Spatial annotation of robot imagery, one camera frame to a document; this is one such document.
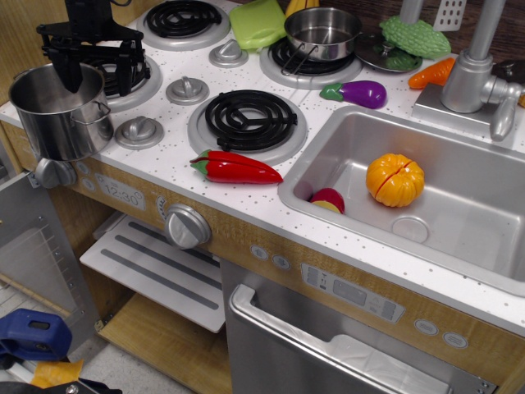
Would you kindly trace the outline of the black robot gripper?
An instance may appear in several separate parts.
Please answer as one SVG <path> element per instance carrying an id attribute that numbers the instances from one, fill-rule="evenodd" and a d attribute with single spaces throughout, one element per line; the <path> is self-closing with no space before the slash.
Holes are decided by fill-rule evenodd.
<path id="1" fill-rule="evenodd" d="M 66 1 L 67 21 L 36 28 L 43 40 L 44 54 L 51 60 L 63 86 L 73 94 L 83 82 L 78 60 L 95 57 L 116 60 L 119 95 L 124 97 L 131 91 L 135 68 L 144 59 L 144 35 L 117 24 L 113 20 L 113 4 L 113 1 Z"/>

